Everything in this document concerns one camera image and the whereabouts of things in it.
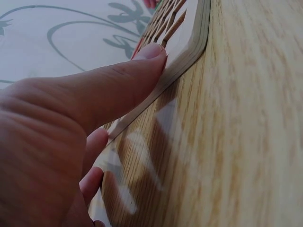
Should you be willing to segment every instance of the light wood surface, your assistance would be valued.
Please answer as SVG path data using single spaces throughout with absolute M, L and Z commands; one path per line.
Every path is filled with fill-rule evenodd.
M 113 227 L 303 226 L 303 1 L 211 6 L 203 57 L 104 151 Z

